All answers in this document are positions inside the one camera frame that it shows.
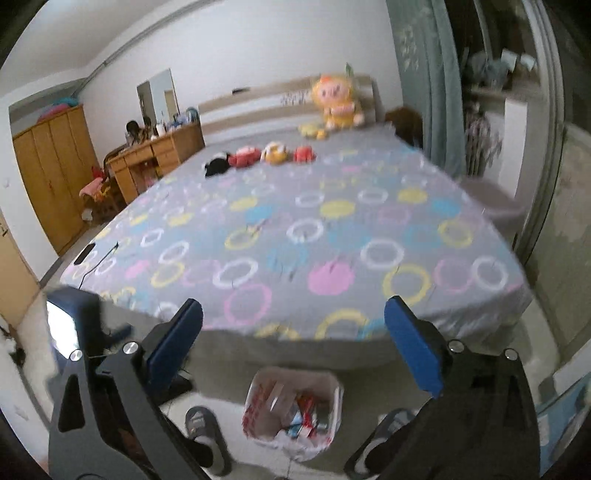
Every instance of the cable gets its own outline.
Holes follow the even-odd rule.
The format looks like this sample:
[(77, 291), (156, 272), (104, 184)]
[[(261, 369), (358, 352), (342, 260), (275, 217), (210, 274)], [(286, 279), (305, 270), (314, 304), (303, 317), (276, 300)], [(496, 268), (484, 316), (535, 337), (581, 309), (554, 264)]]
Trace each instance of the cable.
[(107, 258), (107, 257), (108, 257), (108, 256), (109, 256), (111, 253), (113, 253), (113, 252), (114, 252), (115, 250), (117, 250), (118, 248), (119, 248), (119, 242), (117, 242), (117, 243), (116, 243), (116, 244), (113, 246), (113, 248), (111, 248), (111, 250), (109, 250), (109, 251), (106, 253), (106, 255), (105, 255), (103, 258), (101, 258), (101, 259), (100, 259), (100, 261), (99, 261), (99, 262), (98, 262), (98, 263), (97, 263), (97, 264), (96, 264), (94, 267), (92, 267), (92, 268), (91, 268), (91, 269), (90, 269), (88, 272), (86, 272), (86, 273), (83, 275), (83, 277), (82, 277), (82, 280), (80, 281), (80, 285), (78, 285), (78, 290), (80, 290), (80, 289), (82, 288), (82, 284), (84, 283), (84, 280), (86, 279), (86, 276), (87, 276), (87, 275), (90, 275), (92, 272), (94, 272), (94, 270), (96, 270), (96, 269), (99, 267), (99, 265), (105, 261), (105, 258)]

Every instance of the blue curtain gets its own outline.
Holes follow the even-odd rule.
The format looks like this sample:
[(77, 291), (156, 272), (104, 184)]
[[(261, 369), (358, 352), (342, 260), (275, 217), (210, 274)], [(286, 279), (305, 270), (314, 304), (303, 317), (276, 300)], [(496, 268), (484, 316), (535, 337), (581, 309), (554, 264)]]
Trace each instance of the blue curtain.
[(444, 0), (386, 0), (404, 105), (423, 116), (423, 150), (453, 178), (466, 172), (462, 84)]

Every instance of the wardrobe door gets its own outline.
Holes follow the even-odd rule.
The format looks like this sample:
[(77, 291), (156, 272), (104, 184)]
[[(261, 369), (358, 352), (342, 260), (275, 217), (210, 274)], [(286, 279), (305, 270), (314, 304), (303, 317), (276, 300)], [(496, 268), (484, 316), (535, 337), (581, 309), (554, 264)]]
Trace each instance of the wardrobe door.
[(85, 203), (79, 193), (85, 185), (92, 181), (92, 172), (90, 167), (86, 166), (78, 156), (67, 115), (60, 115), (50, 120), (49, 129), (68, 189), (74, 199), (76, 209), (82, 213)]
[(58, 252), (70, 241), (70, 235), (61, 221), (59, 210), (57, 210), (45, 173), (41, 168), (33, 132), (29, 130), (23, 133), (16, 137), (13, 143), (18, 168), (21, 171), (22, 182), (25, 184), (29, 200), (51, 246)]
[(88, 167), (89, 171), (92, 166), (100, 166), (102, 168), (103, 164), (101, 163), (99, 165), (96, 161), (95, 149), (90, 140), (88, 125), (86, 125), (86, 118), (82, 106), (69, 110), (67, 115), (70, 121), (72, 135), (74, 136), (74, 142), (76, 143), (76, 149), (78, 150), (78, 155), (80, 156), (82, 163)]
[(82, 229), (83, 221), (78, 213), (78, 209), (76, 209), (76, 204), (60, 167), (56, 149), (53, 145), (49, 123), (39, 124), (33, 127), (31, 131), (35, 139), (41, 168), (45, 173), (49, 189), (54, 197), (54, 205), (56, 207), (54, 215), (60, 217), (69, 236), (69, 240), (72, 240)]

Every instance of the mirror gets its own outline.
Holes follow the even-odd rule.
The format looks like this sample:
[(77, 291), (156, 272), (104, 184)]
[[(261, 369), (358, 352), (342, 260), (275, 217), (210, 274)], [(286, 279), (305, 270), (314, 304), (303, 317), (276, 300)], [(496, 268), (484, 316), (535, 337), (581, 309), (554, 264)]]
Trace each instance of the mirror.
[(138, 85), (138, 97), (142, 116), (149, 117), (152, 125), (167, 124), (173, 121), (175, 115), (178, 115), (177, 95), (170, 69)]

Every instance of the slipper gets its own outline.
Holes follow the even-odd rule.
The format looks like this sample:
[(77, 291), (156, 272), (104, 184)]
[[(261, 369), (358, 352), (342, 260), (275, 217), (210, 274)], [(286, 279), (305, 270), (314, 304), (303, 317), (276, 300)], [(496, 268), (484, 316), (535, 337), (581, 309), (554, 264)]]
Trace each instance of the slipper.
[(193, 407), (185, 415), (185, 427), (189, 439), (208, 447), (213, 458), (210, 466), (202, 465), (214, 476), (225, 476), (232, 471), (232, 457), (217, 423), (216, 416), (205, 407)]
[(398, 408), (388, 413), (359, 450), (347, 460), (345, 463), (345, 474), (351, 480), (365, 480), (381, 473), (376, 471), (375, 465), (372, 465), (372, 468), (368, 467), (366, 461), (369, 454), (378, 446), (386, 443), (394, 433), (410, 424), (414, 417), (415, 415), (412, 412), (404, 408)]

